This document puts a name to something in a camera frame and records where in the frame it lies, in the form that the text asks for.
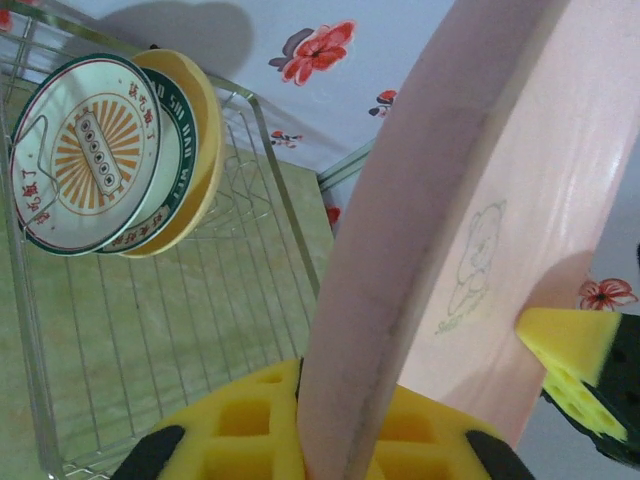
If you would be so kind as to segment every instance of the ceramic plate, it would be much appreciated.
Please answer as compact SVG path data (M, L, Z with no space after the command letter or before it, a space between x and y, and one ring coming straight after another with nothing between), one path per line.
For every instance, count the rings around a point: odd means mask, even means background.
M99 253L126 252L151 240L176 214L185 198L198 154L193 109L182 89L166 75L143 68L162 108L162 147L158 174L144 207L132 226Z
M40 85L13 139L11 176L27 237L54 254L91 252L127 228L149 195L158 99L128 60L78 58Z
M149 50L133 57L141 66L171 77L187 94L198 125L198 159L184 203L167 227L140 247L123 252L129 258L162 253L185 238L207 213L224 170L225 123L211 82L188 57L171 50Z

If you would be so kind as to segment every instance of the floral tablecloth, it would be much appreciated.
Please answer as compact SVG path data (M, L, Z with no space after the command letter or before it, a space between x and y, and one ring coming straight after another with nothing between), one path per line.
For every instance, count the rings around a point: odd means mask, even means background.
M376 136L453 0L40 3L132 44L179 50L254 91L278 157L322 172ZM18 20L13 29L19 35ZM35 39L71 51L78 43L44 28ZM29 59L34 65L50 60Z

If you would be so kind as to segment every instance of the yellow sponge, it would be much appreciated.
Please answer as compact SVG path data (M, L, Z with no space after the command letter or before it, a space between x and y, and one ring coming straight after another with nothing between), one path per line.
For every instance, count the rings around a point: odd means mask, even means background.
M548 373L544 389L597 436L634 443L640 322L615 312L534 308L516 328Z
M266 368L164 419L112 479L305 480L300 365ZM511 476L497 476L505 471ZM367 480L488 480L492 472L533 478L492 427L397 387Z

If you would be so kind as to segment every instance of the bear sketch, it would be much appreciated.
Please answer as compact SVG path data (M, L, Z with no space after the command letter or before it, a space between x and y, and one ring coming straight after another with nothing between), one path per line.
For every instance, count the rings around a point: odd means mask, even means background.
M489 205L471 220L467 248L458 266L456 286L449 301L451 316L469 313L484 296L506 203Z

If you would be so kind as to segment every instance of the wire rack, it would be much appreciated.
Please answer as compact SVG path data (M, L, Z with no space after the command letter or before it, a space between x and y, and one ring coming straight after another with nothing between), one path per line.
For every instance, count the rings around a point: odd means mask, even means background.
M0 32L0 257L10 257L39 460L51 479L109 478L163 416L299 356L318 280L256 98L214 76L226 168L189 238L141 260L56 257L26 242L7 175L16 110L75 55L139 50L26 5L8 7L18 34Z

